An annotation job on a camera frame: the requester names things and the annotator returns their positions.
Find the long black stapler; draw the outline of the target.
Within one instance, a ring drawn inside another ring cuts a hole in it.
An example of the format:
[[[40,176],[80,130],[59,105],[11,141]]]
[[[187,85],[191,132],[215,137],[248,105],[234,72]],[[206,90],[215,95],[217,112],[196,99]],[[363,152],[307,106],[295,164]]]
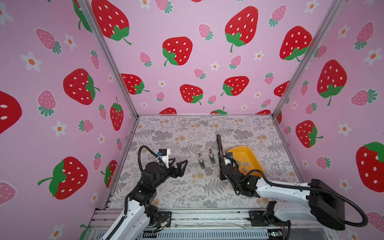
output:
[[[218,144],[218,150],[219,150],[218,155],[220,156],[223,154],[223,147],[222,147],[221,135],[219,134],[217,134],[217,144]]]

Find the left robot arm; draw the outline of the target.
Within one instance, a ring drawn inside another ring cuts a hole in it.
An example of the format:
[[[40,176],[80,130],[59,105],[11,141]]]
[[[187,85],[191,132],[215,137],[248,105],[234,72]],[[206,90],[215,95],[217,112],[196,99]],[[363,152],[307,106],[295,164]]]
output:
[[[141,153],[146,149],[155,157],[154,162],[142,164]],[[152,202],[157,196],[157,188],[169,178],[184,176],[188,161],[176,162],[170,158],[169,149],[152,151],[143,145],[138,150],[138,166],[141,178],[134,189],[125,196],[124,208],[113,225],[102,237],[103,240],[135,240],[144,230],[158,221],[158,207]]]

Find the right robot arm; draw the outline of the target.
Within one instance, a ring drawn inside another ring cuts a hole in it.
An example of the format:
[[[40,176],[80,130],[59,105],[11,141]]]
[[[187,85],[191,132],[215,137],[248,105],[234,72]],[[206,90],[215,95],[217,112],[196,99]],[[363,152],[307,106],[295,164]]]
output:
[[[321,180],[310,183],[287,184],[268,180],[261,170],[251,170],[246,175],[231,153],[219,155],[222,175],[232,185],[237,195],[249,198],[273,198],[298,204],[275,212],[282,222],[313,220],[323,226],[343,231],[346,226],[362,228],[368,225],[366,213],[353,201],[340,195]]]

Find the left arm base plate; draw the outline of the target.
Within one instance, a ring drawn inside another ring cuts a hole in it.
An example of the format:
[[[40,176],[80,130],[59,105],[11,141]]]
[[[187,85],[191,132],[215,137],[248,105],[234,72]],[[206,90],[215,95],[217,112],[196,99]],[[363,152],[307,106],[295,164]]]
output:
[[[172,212],[157,212],[157,215],[153,215],[150,219],[150,228],[163,228],[170,227],[172,220]]]

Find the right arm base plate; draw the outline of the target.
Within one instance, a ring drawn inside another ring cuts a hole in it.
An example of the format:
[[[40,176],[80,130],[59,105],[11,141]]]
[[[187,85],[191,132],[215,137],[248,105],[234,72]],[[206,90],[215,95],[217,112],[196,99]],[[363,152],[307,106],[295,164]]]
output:
[[[275,216],[274,211],[249,211],[248,221],[253,227],[290,227],[291,222],[283,222]]]

